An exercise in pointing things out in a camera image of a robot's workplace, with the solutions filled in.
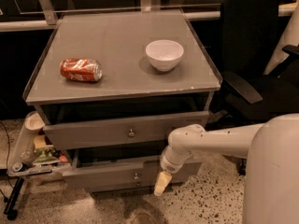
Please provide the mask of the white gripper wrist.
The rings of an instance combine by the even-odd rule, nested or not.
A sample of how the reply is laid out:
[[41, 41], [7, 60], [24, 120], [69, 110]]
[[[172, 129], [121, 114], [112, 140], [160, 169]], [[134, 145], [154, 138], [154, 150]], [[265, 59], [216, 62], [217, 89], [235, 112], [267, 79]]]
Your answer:
[[163, 169], [157, 176], [154, 194], [161, 196], [172, 179], [171, 174], [177, 173], [185, 161], [192, 155], [190, 151], [174, 149], [167, 146], [161, 154], [160, 165]]

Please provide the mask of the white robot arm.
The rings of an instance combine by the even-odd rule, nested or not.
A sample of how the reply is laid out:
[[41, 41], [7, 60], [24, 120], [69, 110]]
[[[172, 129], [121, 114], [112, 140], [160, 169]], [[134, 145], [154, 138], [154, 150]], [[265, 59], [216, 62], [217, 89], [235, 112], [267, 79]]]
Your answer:
[[198, 150], [247, 160], [242, 224], [299, 223], [298, 113], [211, 132], [199, 124], [175, 129], [160, 158], [155, 195]]

